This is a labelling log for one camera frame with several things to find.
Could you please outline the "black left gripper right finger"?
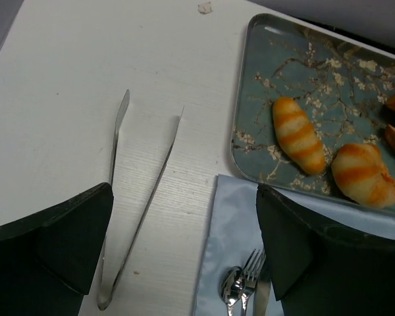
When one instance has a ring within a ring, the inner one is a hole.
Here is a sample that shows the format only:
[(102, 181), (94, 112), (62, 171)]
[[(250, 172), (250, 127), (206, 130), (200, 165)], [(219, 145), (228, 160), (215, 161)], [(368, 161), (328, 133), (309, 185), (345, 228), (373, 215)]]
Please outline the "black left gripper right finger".
[(266, 184), (256, 209), (285, 315), (395, 315), (395, 240), (334, 221)]

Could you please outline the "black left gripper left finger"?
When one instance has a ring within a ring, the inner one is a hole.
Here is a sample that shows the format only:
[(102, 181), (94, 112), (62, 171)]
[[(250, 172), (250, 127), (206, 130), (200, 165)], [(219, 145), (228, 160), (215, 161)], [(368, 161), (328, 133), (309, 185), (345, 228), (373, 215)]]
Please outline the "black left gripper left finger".
[(113, 208), (102, 182), (0, 226), (0, 315), (77, 315), (90, 292)]

